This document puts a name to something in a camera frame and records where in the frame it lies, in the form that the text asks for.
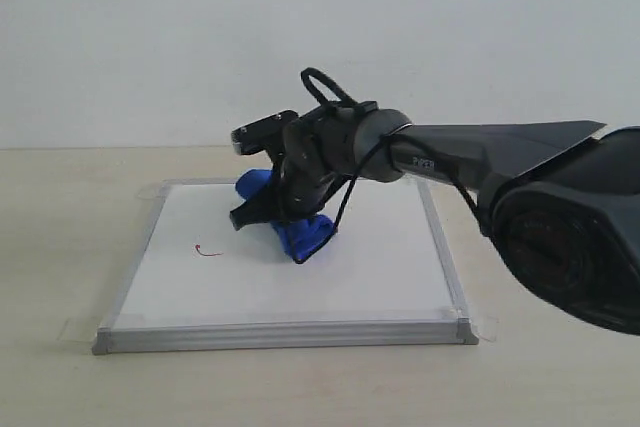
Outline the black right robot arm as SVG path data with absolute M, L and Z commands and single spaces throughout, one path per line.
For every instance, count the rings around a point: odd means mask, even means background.
M 269 180 L 235 228 L 312 217 L 358 179 L 406 174 L 455 187 L 481 234 L 533 295 L 594 326 L 639 331 L 639 131 L 595 121 L 416 125 L 375 102 L 287 110 L 236 129 Z

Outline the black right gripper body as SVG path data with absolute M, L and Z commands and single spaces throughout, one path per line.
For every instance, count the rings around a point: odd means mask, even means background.
M 285 216 L 309 217 L 350 178 L 350 126 L 337 119 L 296 119 L 283 130 L 277 195 Z

